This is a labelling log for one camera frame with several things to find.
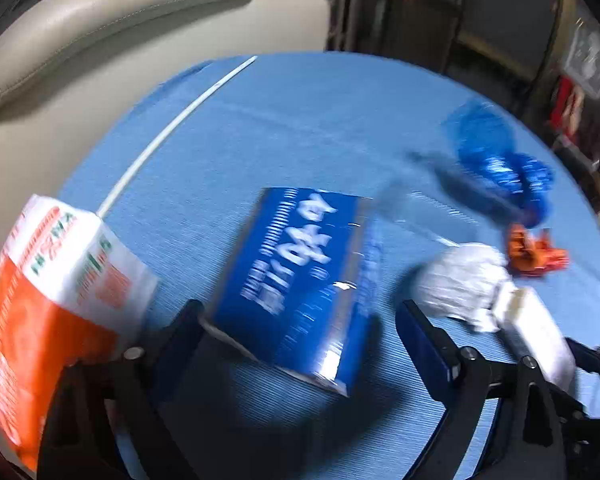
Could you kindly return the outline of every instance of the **metal bolt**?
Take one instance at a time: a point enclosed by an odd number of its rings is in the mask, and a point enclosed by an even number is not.
[[[141,348],[139,346],[132,346],[131,348],[125,350],[124,353],[125,359],[128,359],[129,361],[135,361],[136,359],[141,358],[143,355],[144,348]]]
[[[531,368],[532,370],[538,368],[538,363],[530,355],[525,355],[522,358],[522,364],[525,365],[527,368]]]
[[[466,359],[469,359],[469,361],[475,361],[475,359],[478,357],[478,351],[471,346],[463,346],[460,349],[460,355]]]

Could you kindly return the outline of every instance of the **blue box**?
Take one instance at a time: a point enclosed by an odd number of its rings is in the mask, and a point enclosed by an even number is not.
[[[347,395],[380,257],[371,199],[267,188],[201,322],[251,358]]]

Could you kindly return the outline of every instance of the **blue table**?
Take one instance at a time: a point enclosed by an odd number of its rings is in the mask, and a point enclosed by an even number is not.
[[[184,107],[245,58],[183,72],[138,103],[93,150],[59,197],[96,210],[142,149]],[[261,56],[190,115],[142,167],[107,224],[160,277],[151,332],[188,298],[208,300],[238,228],[266,186],[379,196],[396,178],[452,206],[413,152],[454,156],[442,121],[475,95],[446,78],[394,60],[354,54]],[[563,333],[600,344],[600,229],[566,170],[524,126],[507,117],[518,150],[555,170],[546,226],[571,255],[567,270],[532,285]],[[475,214],[482,241],[504,248],[501,229]],[[178,391],[160,407],[202,479],[399,479],[443,413],[426,393],[394,328],[408,277],[445,249],[384,222],[376,317],[350,399],[247,362],[203,339]],[[458,346],[510,360],[497,337],[438,319]],[[600,412],[600,388],[585,374],[579,396]],[[459,471],[466,478],[493,416],[489,404]]]

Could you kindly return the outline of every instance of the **crumpled white paper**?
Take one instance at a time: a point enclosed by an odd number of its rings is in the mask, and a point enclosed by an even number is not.
[[[417,277],[413,299],[428,316],[455,317],[478,332],[497,332],[491,305],[502,285],[512,282],[506,265],[504,255],[488,245],[450,248]]]

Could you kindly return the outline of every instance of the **white stick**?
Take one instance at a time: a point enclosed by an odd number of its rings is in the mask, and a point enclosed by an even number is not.
[[[116,182],[116,185],[113,187],[106,199],[100,204],[96,215],[100,218],[104,218],[104,216],[109,212],[109,209],[113,205],[113,203],[118,199],[120,194],[124,191],[126,185],[131,181],[134,175],[138,172],[144,162],[149,158],[149,156],[162,144],[164,139],[169,137],[170,133],[176,129],[176,127],[187,118],[187,116],[192,113],[193,110],[198,108],[206,99],[213,94],[216,90],[218,90],[224,83],[229,81],[234,75],[238,72],[241,72],[243,69],[247,68],[251,63],[256,61],[258,56],[250,57],[247,61],[242,63],[239,67],[231,70],[226,76],[224,76],[220,81],[216,82],[207,89],[200,97],[198,97],[195,101],[193,101],[189,106],[187,106],[183,111],[179,113],[179,115],[171,121],[165,129],[163,129],[154,140],[152,140],[149,145],[144,149],[142,153],[133,161],[131,166],[129,166],[125,174],[120,177],[120,180]]]

